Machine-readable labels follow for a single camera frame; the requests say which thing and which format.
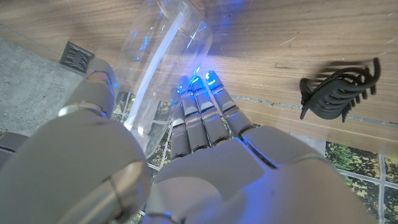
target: wooden surface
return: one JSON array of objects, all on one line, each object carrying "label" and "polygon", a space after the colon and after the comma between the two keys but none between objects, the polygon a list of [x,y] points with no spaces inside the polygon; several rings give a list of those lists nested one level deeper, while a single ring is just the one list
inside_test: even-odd
[{"label": "wooden surface", "polygon": [[[113,64],[141,0],[3,0],[0,37],[59,61],[67,41]],[[253,122],[398,156],[396,0],[195,0],[213,29],[200,75],[212,69]],[[329,62],[381,61],[377,95],[350,114],[365,121],[299,120],[299,81]],[[389,126],[369,121],[384,121]]]}]

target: clear plastic cup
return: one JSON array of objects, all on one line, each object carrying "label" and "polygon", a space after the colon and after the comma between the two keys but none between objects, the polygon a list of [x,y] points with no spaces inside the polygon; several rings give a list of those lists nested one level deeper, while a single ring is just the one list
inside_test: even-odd
[{"label": "clear plastic cup", "polygon": [[192,78],[199,71],[211,37],[189,1],[142,3],[113,70],[114,87],[121,95],[116,98],[122,111],[118,113],[147,157],[170,124],[170,90],[181,76]]}]

